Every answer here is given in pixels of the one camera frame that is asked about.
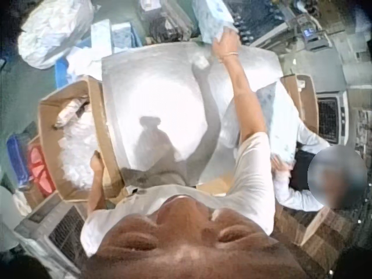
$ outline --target nose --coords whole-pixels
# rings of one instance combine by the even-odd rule
[[[209,220],[209,208],[188,196],[164,203],[156,218],[168,243],[187,244],[201,244],[204,241]]]

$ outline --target wrist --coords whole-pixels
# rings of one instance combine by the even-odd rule
[[[285,181],[291,177],[291,172],[289,170],[277,170],[274,175],[276,180]]]
[[[103,170],[94,171],[94,178],[102,178],[102,177],[103,177]]]
[[[225,67],[229,67],[236,63],[240,63],[238,55],[228,55],[222,58],[222,63]]]

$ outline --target open cardboard box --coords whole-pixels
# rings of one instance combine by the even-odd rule
[[[63,200],[79,202],[88,199],[89,190],[78,189],[70,181],[63,178],[64,172],[61,168],[62,162],[59,159],[61,148],[58,144],[58,141],[63,137],[63,130],[56,130],[53,128],[58,113],[70,100],[83,95],[89,95],[90,97],[98,145],[105,164],[105,172],[103,174],[105,197],[115,198],[123,189],[124,182],[116,163],[111,139],[106,126],[102,86],[100,82],[94,78],[83,77],[73,84],[56,90],[40,101],[38,107],[38,125],[45,161],[55,187]]]
[[[314,133],[319,133],[319,109],[313,79],[304,74],[292,74],[282,77],[288,94],[295,104],[300,119]],[[305,87],[299,91],[297,80],[305,82]]]

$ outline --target bracelet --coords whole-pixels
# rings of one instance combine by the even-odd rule
[[[223,56],[219,57],[219,62],[222,63],[223,60],[224,60],[226,57],[231,56],[231,55],[236,55],[236,56],[238,56],[238,52],[236,52],[236,51],[227,52],[227,53],[224,54]]]

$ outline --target white bag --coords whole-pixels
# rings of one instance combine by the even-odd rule
[[[38,69],[53,66],[89,30],[93,16],[90,0],[44,0],[22,25],[20,56]]]

